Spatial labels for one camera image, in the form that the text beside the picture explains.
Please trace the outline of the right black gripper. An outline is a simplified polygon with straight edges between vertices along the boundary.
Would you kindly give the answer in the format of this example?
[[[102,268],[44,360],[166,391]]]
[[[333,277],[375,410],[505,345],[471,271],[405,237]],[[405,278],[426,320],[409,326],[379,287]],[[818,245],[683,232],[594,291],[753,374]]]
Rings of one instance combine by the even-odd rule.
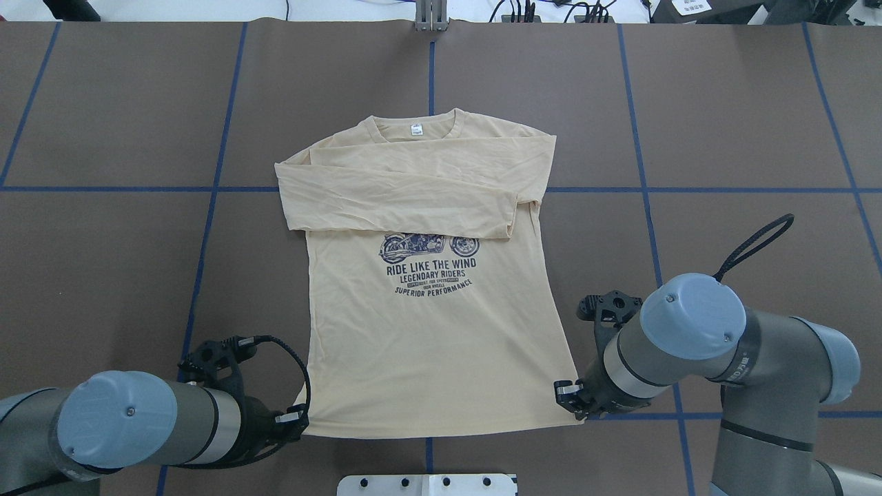
[[[555,402],[576,420],[631,411],[630,396],[620,390],[602,365],[589,365],[582,380],[553,383]]]

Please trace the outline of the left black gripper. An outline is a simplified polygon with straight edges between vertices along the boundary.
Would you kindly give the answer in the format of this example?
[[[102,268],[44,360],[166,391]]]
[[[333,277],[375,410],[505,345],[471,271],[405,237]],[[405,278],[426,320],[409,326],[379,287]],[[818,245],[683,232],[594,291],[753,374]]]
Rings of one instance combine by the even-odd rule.
[[[245,396],[245,421],[240,434],[237,462],[254,462],[266,448],[296,442],[309,426],[309,405],[297,403],[286,411],[268,409],[255,397]]]

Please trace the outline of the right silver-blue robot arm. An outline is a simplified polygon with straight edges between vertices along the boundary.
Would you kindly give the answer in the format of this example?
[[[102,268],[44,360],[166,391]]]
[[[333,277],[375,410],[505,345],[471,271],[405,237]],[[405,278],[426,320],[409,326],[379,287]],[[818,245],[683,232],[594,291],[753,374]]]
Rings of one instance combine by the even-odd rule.
[[[848,399],[861,374],[844,333],[746,307],[714,277],[685,273],[645,299],[586,296],[597,357],[555,401],[576,420],[648,407],[690,376],[721,387],[711,495],[879,495],[880,476],[814,455],[819,409]]]

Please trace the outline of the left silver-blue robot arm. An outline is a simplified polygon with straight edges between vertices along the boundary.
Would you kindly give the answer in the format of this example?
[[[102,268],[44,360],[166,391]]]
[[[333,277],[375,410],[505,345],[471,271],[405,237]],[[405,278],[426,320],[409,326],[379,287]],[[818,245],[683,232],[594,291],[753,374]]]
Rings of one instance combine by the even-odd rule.
[[[308,405],[271,411],[231,389],[102,371],[72,389],[2,399],[3,495],[98,495],[135,466],[231,470],[256,464],[308,426]]]

